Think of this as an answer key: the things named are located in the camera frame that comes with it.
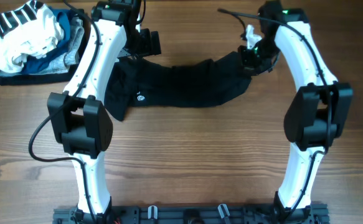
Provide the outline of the black t-shirt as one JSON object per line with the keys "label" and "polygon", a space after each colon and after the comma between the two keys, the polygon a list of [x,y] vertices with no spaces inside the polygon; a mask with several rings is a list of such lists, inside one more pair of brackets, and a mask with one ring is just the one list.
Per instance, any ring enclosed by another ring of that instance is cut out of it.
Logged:
{"label": "black t-shirt", "polygon": [[172,67],[124,58],[113,67],[104,105],[118,121],[129,107],[214,107],[244,94],[251,80],[236,52],[217,61]]}

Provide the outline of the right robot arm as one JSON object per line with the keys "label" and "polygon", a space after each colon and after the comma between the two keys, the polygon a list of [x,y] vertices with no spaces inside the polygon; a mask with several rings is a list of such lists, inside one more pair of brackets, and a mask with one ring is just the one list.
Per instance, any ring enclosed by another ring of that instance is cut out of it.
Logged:
{"label": "right robot arm", "polygon": [[311,35],[302,9],[285,9],[266,1],[254,17],[262,37],[246,27],[246,46],[239,47],[243,67],[252,75],[269,72],[283,54],[296,87],[283,128],[290,142],[286,173],[271,207],[272,223],[320,222],[311,203],[316,173],[344,128],[353,90],[329,71]]}

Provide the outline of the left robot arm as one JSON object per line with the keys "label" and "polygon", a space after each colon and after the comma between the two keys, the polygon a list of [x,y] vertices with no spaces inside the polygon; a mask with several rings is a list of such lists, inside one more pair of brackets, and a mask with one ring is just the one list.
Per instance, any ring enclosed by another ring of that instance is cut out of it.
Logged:
{"label": "left robot arm", "polygon": [[158,54],[145,50],[149,31],[141,30],[143,1],[100,1],[87,21],[91,33],[75,74],[62,93],[47,100],[55,140],[74,166],[79,200],[76,206],[56,209],[53,223],[114,223],[106,185],[105,151],[113,123],[104,107],[113,66],[128,56]]}

